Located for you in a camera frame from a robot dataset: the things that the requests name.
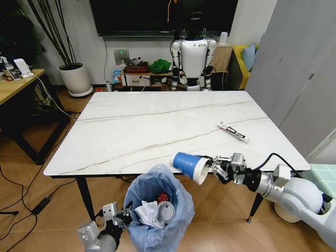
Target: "crumpled paper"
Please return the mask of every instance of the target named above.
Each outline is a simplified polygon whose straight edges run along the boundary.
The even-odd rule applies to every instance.
[[[135,212],[140,217],[140,222],[144,225],[148,225],[155,228],[164,228],[165,227],[165,221],[159,221],[158,214],[159,214],[159,208],[157,201],[154,202],[146,202],[141,201],[142,206],[138,206],[135,209]]]

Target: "marble tabletop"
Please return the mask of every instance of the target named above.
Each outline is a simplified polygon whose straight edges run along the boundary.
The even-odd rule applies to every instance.
[[[249,143],[220,129],[220,121],[249,137]],[[295,169],[310,169],[247,92],[97,92],[44,174],[141,174],[157,164],[180,173],[172,166],[179,151],[243,153],[252,169],[276,152]],[[273,157],[262,170],[273,171],[279,163]]]

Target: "humanoid robot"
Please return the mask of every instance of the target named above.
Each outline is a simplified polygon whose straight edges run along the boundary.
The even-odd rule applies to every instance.
[[[187,91],[200,91],[198,78],[204,75],[204,87],[211,90],[211,60],[213,58],[217,42],[213,38],[205,37],[206,29],[202,36],[198,35],[201,27],[201,13],[190,14],[187,37],[172,41],[170,45],[173,57],[172,86],[171,91],[177,89],[180,82],[180,70],[187,78],[185,88]]]

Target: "teal mat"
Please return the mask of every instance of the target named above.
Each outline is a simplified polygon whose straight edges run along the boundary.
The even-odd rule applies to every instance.
[[[310,164],[311,170],[302,173],[302,177],[313,182],[321,191],[336,198],[336,165]]]

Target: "white flower pot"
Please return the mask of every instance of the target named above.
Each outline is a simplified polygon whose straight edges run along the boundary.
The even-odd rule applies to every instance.
[[[93,88],[90,85],[90,79],[86,72],[85,65],[82,63],[77,63],[77,65],[80,65],[80,67],[72,70],[67,70],[66,66],[60,66],[58,71],[71,96],[86,96],[93,91]]]

